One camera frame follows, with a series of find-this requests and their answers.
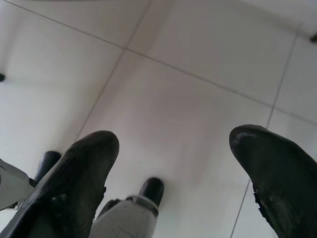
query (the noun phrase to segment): grey trousers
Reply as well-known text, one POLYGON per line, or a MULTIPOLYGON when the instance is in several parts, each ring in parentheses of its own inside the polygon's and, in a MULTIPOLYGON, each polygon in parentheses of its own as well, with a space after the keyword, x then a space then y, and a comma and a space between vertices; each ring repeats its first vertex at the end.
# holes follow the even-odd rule
POLYGON ((101 214, 89 238, 151 238, 157 214, 157 206, 147 198, 130 197, 101 214))

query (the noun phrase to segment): floor tile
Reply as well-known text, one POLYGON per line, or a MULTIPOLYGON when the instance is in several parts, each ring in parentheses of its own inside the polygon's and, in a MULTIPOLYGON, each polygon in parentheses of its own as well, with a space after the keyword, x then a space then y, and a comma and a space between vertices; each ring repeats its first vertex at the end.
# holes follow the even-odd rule
MULTIPOLYGON (((269 129, 293 140, 317 160, 317 125, 311 125, 287 114, 274 111, 269 129)), ((277 238, 274 230, 260 214, 258 207, 253 196, 252 185, 250 185, 233 238, 277 238)))
POLYGON ((297 39, 276 103, 278 108, 317 122, 317 48, 297 39))
POLYGON ((237 1, 154 0, 129 48, 272 104, 295 30, 237 1))
POLYGON ((155 237, 222 238, 230 237, 248 181, 230 152, 229 133, 244 123, 265 125, 269 113, 127 52, 81 136, 111 130, 120 141, 105 201, 137 193, 148 177, 158 176, 165 195, 155 237))
POLYGON ((0 158, 34 176, 76 139, 122 50, 3 1, 0 32, 0 158))
POLYGON ((91 35, 125 46, 148 0, 9 0, 91 35))

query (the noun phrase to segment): white tile floor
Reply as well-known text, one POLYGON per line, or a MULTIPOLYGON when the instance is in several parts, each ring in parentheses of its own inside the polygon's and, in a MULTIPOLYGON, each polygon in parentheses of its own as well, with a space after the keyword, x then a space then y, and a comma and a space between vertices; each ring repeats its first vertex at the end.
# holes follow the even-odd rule
POLYGON ((32 177, 46 150, 112 130, 103 204, 159 176, 156 238, 274 238, 228 136, 269 125, 317 159, 317 48, 298 25, 233 0, 0 0, 0 158, 32 177))

